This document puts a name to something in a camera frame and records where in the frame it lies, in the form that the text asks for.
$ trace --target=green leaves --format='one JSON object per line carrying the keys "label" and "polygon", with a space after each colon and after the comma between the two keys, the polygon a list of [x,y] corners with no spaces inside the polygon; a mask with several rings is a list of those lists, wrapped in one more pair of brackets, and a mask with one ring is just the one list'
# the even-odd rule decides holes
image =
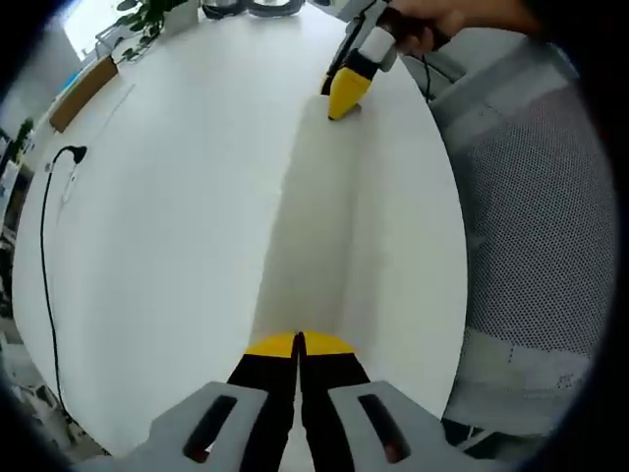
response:
{"label": "green leaves", "polygon": [[131,10],[132,8],[136,8],[138,6],[138,0],[124,0],[119,3],[116,7],[116,10],[119,12],[126,12],[127,10]]}
{"label": "green leaves", "polygon": [[151,25],[150,28],[148,28],[148,34],[150,34],[153,37],[157,37],[160,31],[161,31],[161,24]]}
{"label": "green leaves", "polygon": [[163,0],[149,0],[145,4],[144,18],[148,23],[158,23],[164,20],[164,12],[166,10],[162,2]]}
{"label": "green leaves", "polygon": [[135,23],[134,25],[131,25],[129,27],[129,30],[133,32],[138,32],[138,31],[142,31],[145,26],[146,26],[145,22],[138,22],[138,23]]}
{"label": "green leaves", "polygon": [[138,15],[137,13],[132,13],[131,15],[125,15],[124,17],[120,17],[118,20],[116,20],[116,23],[114,23],[114,26],[122,27],[125,25],[132,25],[133,23],[141,19],[142,19],[141,15]]}
{"label": "green leaves", "polygon": [[138,52],[134,51],[133,47],[126,49],[122,53],[122,57],[127,61],[131,61],[133,58],[138,57],[138,56],[139,56]]}

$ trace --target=finger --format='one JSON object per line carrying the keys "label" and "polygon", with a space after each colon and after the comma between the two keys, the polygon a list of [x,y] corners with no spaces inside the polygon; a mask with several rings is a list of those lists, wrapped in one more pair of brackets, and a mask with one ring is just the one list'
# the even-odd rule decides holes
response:
{"label": "finger", "polygon": [[420,39],[411,34],[406,36],[396,47],[402,54],[415,54],[415,51],[420,49]]}
{"label": "finger", "polygon": [[437,19],[450,10],[449,2],[418,2],[417,0],[392,0],[389,4],[398,12],[412,17]]}
{"label": "finger", "polygon": [[433,48],[434,35],[432,34],[432,29],[424,28],[418,41],[418,47],[413,51],[413,55],[417,57],[423,56],[427,52],[431,52]]}
{"label": "finger", "polygon": [[465,15],[458,10],[454,10],[440,17],[434,25],[445,35],[453,37],[465,27]]}

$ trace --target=mesh chair back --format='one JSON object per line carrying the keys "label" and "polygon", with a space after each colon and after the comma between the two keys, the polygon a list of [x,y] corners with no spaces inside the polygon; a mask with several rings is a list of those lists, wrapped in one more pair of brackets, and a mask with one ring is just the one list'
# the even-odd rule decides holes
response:
{"label": "mesh chair back", "polygon": [[583,383],[616,267],[610,169],[576,88],[552,91],[451,156],[470,300],[445,417],[543,434]]}

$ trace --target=potted plant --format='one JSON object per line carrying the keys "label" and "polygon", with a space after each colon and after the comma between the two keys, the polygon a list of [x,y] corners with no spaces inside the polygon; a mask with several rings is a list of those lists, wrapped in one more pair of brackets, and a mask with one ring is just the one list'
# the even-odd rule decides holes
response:
{"label": "potted plant", "polygon": [[29,145],[30,132],[32,131],[32,125],[33,122],[30,118],[24,120],[24,123],[22,123],[22,126],[20,126],[20,131],[16,136],[16,140],[11,142],[7,146],[6,155],[8,155],[9,158],[14,162],[17,162],[19,160],[20,152],[24,152],[27,150],[27,147]]}
{"label": "potted plant", "polygon": [[117,10],[130,13],[120,17],[116,25],[127,26],[131,31],[141,31],[143,35],[138,46],[123,52],[123,58],[138,58],[162,30],[174,34],[195,25],[199,21],[198,7],[199,0],[124,0]]}

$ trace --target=white table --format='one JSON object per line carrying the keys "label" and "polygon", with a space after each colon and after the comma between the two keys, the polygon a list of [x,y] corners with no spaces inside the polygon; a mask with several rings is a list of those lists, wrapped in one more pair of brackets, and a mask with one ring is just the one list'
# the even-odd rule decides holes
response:
{"label": "white table", "polygon": [[[111,453],[144,441],[153,418],[202,385],[226,380],[246,349],[300,116],[343,34],[310,5],[294,18],[203,22],[125,66],[50,144],[44,161],[64,144],[89,146],[63,206],[72,158],[55,169],[45,246],[65,403]],[[374,275],[370,296],[343,335],[372,379],[441,416],[467,299],[457,190],[400,61],[377,76],[362,113],[382,219],[373,264],[358,255]],[[44,164],[18,232],[14,312],[55,390],[38,250]]]}

